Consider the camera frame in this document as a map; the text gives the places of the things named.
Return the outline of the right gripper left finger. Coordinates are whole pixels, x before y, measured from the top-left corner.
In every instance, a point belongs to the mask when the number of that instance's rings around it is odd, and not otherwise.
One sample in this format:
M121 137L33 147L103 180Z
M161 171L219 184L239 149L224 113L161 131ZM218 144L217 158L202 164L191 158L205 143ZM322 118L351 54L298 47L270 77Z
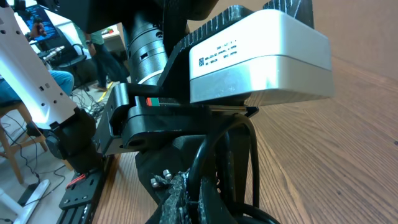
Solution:
M159 175L155 180L161 187L165 188L156 211L154 212L154 223L191 223L189 214L189 199L187 191L187 180L189 169L178 172L172 179L166 179Z

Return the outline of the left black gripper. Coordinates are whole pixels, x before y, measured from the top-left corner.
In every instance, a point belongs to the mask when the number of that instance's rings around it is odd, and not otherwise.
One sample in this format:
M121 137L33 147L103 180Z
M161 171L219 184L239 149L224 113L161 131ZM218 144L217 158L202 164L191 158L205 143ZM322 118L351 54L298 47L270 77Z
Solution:
M120 83L109 95L94 139L105 156L136 152L148 160L175 139L208 134L232 115L250 118L258 111L256 106L180 104L157 86Z

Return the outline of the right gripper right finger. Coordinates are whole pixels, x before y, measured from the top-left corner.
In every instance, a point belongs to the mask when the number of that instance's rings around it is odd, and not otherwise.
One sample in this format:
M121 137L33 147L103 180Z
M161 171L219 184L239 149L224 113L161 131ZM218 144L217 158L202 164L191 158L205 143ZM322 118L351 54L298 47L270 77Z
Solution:
M216 189L216 185L206 177L201 179L198 200L198 218L200 223L206 224L237 223L222 201Z

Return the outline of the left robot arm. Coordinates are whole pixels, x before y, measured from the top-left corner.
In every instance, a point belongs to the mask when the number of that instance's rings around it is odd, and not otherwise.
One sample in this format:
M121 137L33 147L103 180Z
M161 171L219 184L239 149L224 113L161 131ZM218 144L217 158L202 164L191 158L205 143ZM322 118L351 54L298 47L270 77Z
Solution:
M6 100L22 101L32 116L32 121L45 134L56 141L55 157L66 160L78 173L85 174L100 168L102 160L94 150L94 118L80 109L70 99L74 77L61 70L48 70L37 54L29 47L29 42L42 35L31 31L24 35L16 19L14 10L7 1L1 1L1 103ZM136 96L166 97L159 86L126 84L128 94ZM158 108L160 115L168 115L166 109L176 111L177 124L182 124L183 116L199 118L205 115L205 108L189 106L166 106ZM259 206L259 165L257 140L251 131L251 161L253 177L253 205Z

